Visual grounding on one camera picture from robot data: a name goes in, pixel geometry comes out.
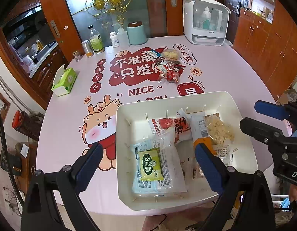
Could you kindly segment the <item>brown oat bar snack pack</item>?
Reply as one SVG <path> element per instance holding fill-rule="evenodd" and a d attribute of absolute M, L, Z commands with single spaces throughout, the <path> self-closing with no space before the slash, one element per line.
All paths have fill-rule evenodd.
<path fill-rule="evenodd" d="M 208 134 L 213 144 L 224 144 L 225 141 L 234 141 L 234 133 L 231 125 L 226 125 L 217 115 L 211 114 L 205 117 Z"/>

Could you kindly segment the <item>white orange long sachet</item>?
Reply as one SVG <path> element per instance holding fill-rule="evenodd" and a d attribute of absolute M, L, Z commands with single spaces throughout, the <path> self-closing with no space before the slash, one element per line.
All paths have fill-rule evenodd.
<path fill-rule="evenodd" d="M 189 125 L 191 127 L 191 134 L 193 139 L 194 150 L 200 143 L 204 143 L 209 151 L 216 155 L 217 152 L 213 149 L 213 145 L 208 134 L 208 128 L 205 121 L 205 112 L 195 112 L 186 115 Z"/>

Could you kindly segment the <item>red white snack packet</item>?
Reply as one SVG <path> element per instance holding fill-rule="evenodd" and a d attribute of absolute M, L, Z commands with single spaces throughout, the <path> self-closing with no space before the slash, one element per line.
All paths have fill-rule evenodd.
<path fill-rule="evenodd" d="M 153 118 L 148 121 L 153 135 L 162 135 L 169 129 L 175 130 L 175 144 L 192 139 L 191 127 L 184 109 L 176 112 L 176 117 Z"/>

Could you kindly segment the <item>white plastic tray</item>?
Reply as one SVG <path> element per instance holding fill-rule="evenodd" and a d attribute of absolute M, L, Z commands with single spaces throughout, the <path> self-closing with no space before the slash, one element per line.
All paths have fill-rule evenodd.
<path fill-rule="evenodd" d="M 228 92 L 218 91 L 122 105 L 117 110 L 116 158 L 119 199 L 133 211 L 160 214 L 169 210 L 190 208 L 218 197 L 205 178 L 187 179 L 186 193 L 170 196 L 140 196 L 132 190 L 136 172 L 135 155 L 131 145 L 143 142 L 151 135 L 148 121 L 152 118 L 175 117 L 179 109 L 187 113 L 204 111 L 219 114 L 221 120 L 234 132 L 232 165 L 239 172 L 252 174 L 258 169 L 253 145 L 243 134 L 239 124 L 241 113 Z"/>

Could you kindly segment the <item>green pineapple cake packet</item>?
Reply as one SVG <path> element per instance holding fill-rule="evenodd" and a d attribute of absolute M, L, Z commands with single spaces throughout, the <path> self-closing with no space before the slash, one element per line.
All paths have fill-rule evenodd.
<path fill-rule="evenodd" d="M 138 153 L 140 162 L 140 180 L 156 181 L 164 180 L 161 163 L 159 159 L 159 149 L 150 149 Z"/>

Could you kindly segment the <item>red jujube walnut packet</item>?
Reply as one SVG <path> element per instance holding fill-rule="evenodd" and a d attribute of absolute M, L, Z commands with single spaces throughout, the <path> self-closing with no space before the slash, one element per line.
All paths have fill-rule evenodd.
<path fill-rule="evenodd" d="M 164 65 L 167 70 L 181 71 L 185 68 L 181 62 L 174 59 L 163 60 L 161 64 Z"/>

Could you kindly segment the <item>green tissue box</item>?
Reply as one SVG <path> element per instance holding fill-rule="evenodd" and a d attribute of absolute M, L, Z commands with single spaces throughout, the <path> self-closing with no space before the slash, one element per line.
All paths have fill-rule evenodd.
<path fill-rule="evenodd" d="M 77 78 L 73 68 L 64 68 L 62 65 L 56 72 L 53 80 L 52 92 L 57 97 L 69 94 Z"/>

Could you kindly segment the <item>red snack packets pile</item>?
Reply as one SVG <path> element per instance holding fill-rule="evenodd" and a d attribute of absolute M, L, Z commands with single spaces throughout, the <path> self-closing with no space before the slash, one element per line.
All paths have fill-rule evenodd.
<path fill-rule="evenodd" d="M 158 82 L 179 83 L 179 69 L 162 64 L 157 65 L 156 69 L 159 71 Z"/>

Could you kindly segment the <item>small glass jar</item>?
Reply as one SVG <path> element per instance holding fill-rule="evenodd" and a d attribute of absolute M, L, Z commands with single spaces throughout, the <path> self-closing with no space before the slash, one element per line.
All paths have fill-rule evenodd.
<path fill-rule="evenodd" d="M 80 55 L 80 52 L 79 51 L 74 51 L 72 53 L 72 56 L 73 56 L 73 58 L 75 59 L 76 62 L 78 62 L 78 61 L 81 60 L 81 55 Z"/>

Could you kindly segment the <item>white storage cabinet box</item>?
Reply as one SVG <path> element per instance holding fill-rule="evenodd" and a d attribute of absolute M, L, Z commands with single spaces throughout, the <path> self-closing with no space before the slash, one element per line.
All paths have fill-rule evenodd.
<path fill-rule="evenodd" d="M 222 46 L 231 10 L 215 0 L 183 0 L 183 32 L 195 45 Z"/>

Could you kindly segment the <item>small metal tin can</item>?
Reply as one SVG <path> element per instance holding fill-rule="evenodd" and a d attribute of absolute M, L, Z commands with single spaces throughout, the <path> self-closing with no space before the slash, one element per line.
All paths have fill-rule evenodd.
<path fill-rule="evenodd" d="M 82 42 L 82 47 L 84 49 L 85 55 L 90 58 L 94 55 L 94 51 L 92 50 L 91 44 L 89 40 L 85 40 Z"/>

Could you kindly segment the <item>clear pack beige cookies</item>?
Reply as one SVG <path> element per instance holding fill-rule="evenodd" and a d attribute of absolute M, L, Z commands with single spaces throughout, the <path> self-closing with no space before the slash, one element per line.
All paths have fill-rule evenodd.
<path fill-rule="evenodd" d="M 180 53 L 175 49 L 165 49 L 161 53 L 162 57 L 178 60 Z"/>

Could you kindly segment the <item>glass bottle green label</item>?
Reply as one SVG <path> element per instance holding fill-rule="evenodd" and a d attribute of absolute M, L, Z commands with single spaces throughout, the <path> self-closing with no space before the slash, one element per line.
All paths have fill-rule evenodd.
<path fill-rule="evenodd" d="M 90 31 L 89 41 L 91 43 L 93 51 L 96 54 L 102 53 L 105 50 L 105 47 L 100 33 L 97 30 L 95 30 L 93 25 L 88 26 L 88 30 Z"/>

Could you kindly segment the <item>blue white candy wrapper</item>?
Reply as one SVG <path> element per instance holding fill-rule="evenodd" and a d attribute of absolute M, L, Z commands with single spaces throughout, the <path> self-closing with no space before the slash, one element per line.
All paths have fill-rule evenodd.
<path fill-rule="evenodd" d="M 160 54 L 158 52 L 154 51 L 153 49 L 149 50 L 149 51 L 145 51 L 145 53 L 155 59 L 160 57 Z"/>

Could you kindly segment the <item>white squeeze bottle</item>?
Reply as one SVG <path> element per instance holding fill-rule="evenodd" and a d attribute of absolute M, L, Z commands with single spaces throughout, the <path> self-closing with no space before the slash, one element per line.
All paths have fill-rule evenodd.
<path fill-rule="evenodd" d="M 122 48 L 128 48 L 130 46 L 130 42 L 127 31 L 124 30 L 120 23 L 114 23 L 112 26 L 118 26 L 117 38 L 120 46 Z"/>

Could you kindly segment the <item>white pill bottle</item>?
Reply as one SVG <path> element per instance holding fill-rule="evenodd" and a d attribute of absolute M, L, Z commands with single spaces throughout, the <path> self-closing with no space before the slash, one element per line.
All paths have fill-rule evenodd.
<path fill-rule="evenodd" d="M 112 31 L 110 33 L 110 40 L 111 40 L 112 46 L 114 48 L 117 48 L 117 47 L 120 46 L 120 43 L 119 43 L 119 40 L 118 40 L 118 36 L 117 36 L 117 33 L 115 31 Z"/>

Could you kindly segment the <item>teal canister with brown lid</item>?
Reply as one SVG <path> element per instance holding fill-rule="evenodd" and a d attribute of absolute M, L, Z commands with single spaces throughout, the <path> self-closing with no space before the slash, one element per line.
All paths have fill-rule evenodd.
<path fill-rule="evenodd" d="M 144 25 L 141 21 L 128 23 L 127 33 L 131 45 L 141 45 L 147 42 Z"/>

